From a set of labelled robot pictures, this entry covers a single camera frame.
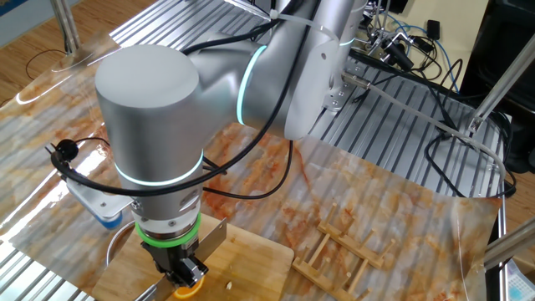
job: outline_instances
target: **metal rod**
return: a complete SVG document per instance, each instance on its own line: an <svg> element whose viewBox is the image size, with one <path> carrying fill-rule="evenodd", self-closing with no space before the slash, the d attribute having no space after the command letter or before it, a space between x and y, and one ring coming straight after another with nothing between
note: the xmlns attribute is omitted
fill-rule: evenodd
<svg viewBox="0 0 535 301"><path fill-rule="evenodd" d="M535 243L535 217L487 246L485 269L496 267Z"/></svg>
<svg viewBox="0 0 535 301"><path fill-rule="evenodd" d="M381 11L381 0L377 1L377 9L375 9L375 22L374 22L374 28L377 29L377 25L379 24L379 14Z"/></svg>
<svg viewBox="0 0 535 301"><path fill-rule="evenodd" d="M59 29L64 36L65 51L71 54L80 48L81 42L74 23L73 14L67 0L50 0L53 12L58 19Z"/></svg>
<svg viewBox="0 0 535 301"><path fill-rule="evenodd" d="M500 80L494 85L491 92L483 100L481 105L476 109L471 116L468 130L476 133L480 125L488 117L488 115L496 108L502 98L509 92L511 87L517 82L518 78L529 67L530 63L535 59L535 34L527 42L524 49L520 52L517 58L512 62L511 66L502 75Z"/></svg>
<svg viewBox="0 0 535 301"><path fill-rule="evenodd" d="M383 21L383 28L386 28L386 21L388 21L388 12L390 11L390 2L392 0L388 0L386 2L386 8L385 8L385 18L384 18L384 21Z"/></svg>

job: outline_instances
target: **robotic arm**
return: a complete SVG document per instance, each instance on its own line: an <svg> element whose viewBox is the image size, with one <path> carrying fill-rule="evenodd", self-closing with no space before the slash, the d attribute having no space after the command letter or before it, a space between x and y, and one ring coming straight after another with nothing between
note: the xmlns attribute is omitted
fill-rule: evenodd
<svg viewBox="0 0 535 301"><path fill-rule="evenodd" d="M364 5L363 0L298 5L294 17L313 20L337 40L286 21L274 28L267 46L241 41L186 56L163 46L136 45L104 59L95 85L123 188L149 191L199 178L203 147L220 129L236 121L260 129L279 100L269 132L289 140L305 136L326 92L341 85L350 47L341 42L354 36L362 18L355 9ZM196 257L202 182L155 196L105 196L118 200L105 218L98 213L102 202L91 201L101 192L72 178L67 182L109 225L130 204L142 247L176 286L192 287L207 273Z"/></svg>

